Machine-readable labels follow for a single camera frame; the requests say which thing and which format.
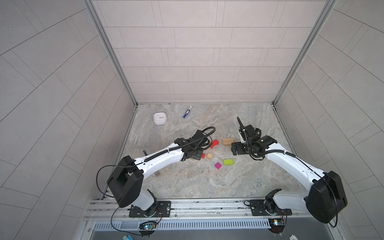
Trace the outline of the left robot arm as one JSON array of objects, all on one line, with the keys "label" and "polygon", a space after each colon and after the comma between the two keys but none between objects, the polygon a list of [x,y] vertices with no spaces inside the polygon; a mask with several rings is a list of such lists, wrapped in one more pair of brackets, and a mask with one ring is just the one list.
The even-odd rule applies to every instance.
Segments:
[{"label": "left robot arm", "polygon": [[143,181],[155,172],[187,159],[199,160],[203,151],[212,146],[210,135],[215,127],[197,130],[189,139],[178,138],[168,147],[151,155],[132,159],[126,156],[115,166],[107,180],[107,185],[118,206],[134,206],[146,217],[151,217],[158,208],[154,194],[142,189]]}]

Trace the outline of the natural wood plank block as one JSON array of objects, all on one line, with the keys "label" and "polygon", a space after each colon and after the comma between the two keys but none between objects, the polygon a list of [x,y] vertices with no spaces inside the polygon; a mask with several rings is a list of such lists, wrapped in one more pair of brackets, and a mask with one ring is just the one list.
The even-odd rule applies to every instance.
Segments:
[{"label": "natural wood plank block", "polygon": [[223,138],[223,142],[234,142],[234,138]]}]

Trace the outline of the lime green block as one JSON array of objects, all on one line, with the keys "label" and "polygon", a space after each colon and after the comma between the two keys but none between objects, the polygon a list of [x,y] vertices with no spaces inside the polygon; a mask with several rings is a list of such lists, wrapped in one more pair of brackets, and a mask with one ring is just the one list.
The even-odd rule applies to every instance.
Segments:
[{"label": "lime green block", "polygon": [[229,165],[234,165],[235,164],[235,161],[233,159],[224,159],[223,160],[223,164],[225,166],[229,166]]}]

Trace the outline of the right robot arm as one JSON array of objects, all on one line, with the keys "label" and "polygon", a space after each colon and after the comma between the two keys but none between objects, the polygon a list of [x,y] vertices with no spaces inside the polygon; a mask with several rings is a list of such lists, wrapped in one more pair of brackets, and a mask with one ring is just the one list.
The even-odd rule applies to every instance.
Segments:
[{"label": "right robot arm", "polygon": [[310,213],[321,223],[338,220],[339,212],[347,205],[347,197],[341,177],[333,172],[324,172],[295,154],[287,151],[274,138],[265,135],[252,125],[240,124],[241,140],[231,144],[233,155],[248,155],[255,161],[268,159],[279,165],[297,179],[303,192],[287,192],[275,189],[266,195],[265,211],[272,216],[290,209]]}]

